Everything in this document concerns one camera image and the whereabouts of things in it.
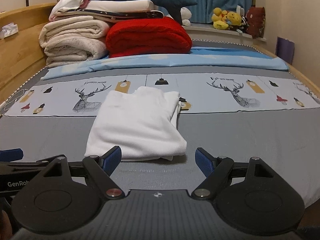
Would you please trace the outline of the person's left hand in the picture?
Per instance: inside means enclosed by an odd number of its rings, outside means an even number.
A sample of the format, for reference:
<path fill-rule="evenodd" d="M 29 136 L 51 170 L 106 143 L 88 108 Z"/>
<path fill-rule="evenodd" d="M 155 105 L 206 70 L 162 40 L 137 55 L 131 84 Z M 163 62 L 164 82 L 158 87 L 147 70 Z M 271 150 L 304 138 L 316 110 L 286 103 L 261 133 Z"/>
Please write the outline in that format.
<path fill-rule="evenodd" d="M 0 239 L 8 240 L 12 237 L 12 226 L 9 217 L 5 211 L 1 211 L 0 216 Z"/>

